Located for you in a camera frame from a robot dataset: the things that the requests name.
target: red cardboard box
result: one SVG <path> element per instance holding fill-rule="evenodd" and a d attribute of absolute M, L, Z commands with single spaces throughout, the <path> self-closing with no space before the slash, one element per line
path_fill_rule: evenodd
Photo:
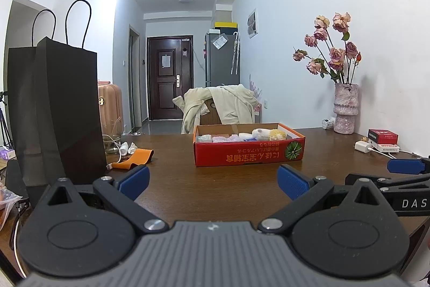
<path fill-rule="evenodd" d="M 368 138 L 377 144 L 396 145 L 399 136 L 386 129 L 369 129 Z"/>
<path fill-rule="evenodd" d="M 196 143 L 196 136 L 252 133 L 257 128 L 282 130 L 287 134 L 287 139 L 281 141 Z M 197 167 L 297 161 L 303 158 L 304 142 L 305 137 L 302 134 L 280 123 L 197 126 L 193 137 L 194 161 Z"/>

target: tripod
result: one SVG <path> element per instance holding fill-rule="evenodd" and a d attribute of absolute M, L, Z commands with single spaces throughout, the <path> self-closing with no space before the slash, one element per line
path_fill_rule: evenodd
<path fill-rule="evenodd" d="M 3 101 L 4 96 L 7 96 L 7 91 L 0 91 L 0 103 L 5 104 L 6 106 L 7 104 Z M 14 149 L 12 138 L 10 137 L 9 131 L 7 130 L 7 124 L 3 115 L 3 110 L 1 109 L 1 105 L 0 105 L 0 128 L 1 128 L 1 135 L 3 137 L 3 145 L 10 149 Z"/>

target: pink rose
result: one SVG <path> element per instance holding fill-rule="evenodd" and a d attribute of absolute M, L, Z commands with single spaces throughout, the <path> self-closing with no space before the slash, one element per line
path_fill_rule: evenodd
<path fill-rule="evenodd" d="M 326 41 L 328 38 L 328 33 L 323 27 L 321 27 L 315 30 L 313 36 L 320 41 Z"/>
<path fill-rule="evenodd" d="M 316 47 L 318 45 L 318 41 L 314 36 L 306 35 L 304 38 L 304 42 L 308 47 Z"/>
<path fill-rule="evenodd" d="M 307 51 L 305 50 L 296 50 L 296 52 L 293 54 L 293 59 L 295 61 L 301 61 L 302 59 L 305 58 L 305 56 L 307 55 Z"/>
<path fill-rule="evenodd" d="M 349 41 L 347 43 L 346 47 L 347 47 L 347 58 L 349 60 L 355 59 L 356 56 L 358 55 L 358 50 L 357 50 L 357 47 L 355 46 L 355 44 L 352 43 L 351 41 Z"/>
<path fill-rule="evenodd" d="M 330 20 L 323 15 L 318 15 L 315 19 L 315 28 L 323 28 L 326 30 L 330 26 Z"/>
<path fill-rule="evenodd" d="M 343 70 L 343 62 L 338 61 L 338 60 L 330 60 L 328 62 L 328 65 L 332 68 L 335 69 L 336 71 L 341 71 Z"/>
<path fill-rule="evenodd" d="M 330 58 L 333 61 L 339 61 L 343 64 L 343 61 L 345 60 L 345 50 L 331 48 L 330 49 Z"/>
<path fill-rule="evenodd" d="M 345 13 L 344 15 L 335 13 L 335 17 L 333 18 L 333 28 L 336 31 L 346 33 L 348 32 L 348 22 L 350 21 L 351 16 L 348 13 Z"/>
<path fill-rule="evenodd" d="M 314 59 L 312 59 L 309 64 L 306 66 L 307 70 L 313 74 L 317 75 L 321 73 L 321 64 L 318 62 L 315 62 Z"/>

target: wall picture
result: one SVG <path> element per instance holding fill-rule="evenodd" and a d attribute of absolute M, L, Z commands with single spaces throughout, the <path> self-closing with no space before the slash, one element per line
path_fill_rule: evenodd
<path fill-rule="evenodd" d="M 248 17 L 248 35 L 250 38 L 254 37 L 259 32 L 259 24 L 257 18 L 257 9 Z"/>

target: wooden door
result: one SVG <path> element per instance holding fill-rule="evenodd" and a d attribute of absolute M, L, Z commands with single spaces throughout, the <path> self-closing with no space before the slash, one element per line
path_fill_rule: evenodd
<path fill-rule="evenodd" d="M 193 36 L 148 38 L 150 119 L 182 119 L 172 99 L 193 87 Z"/>

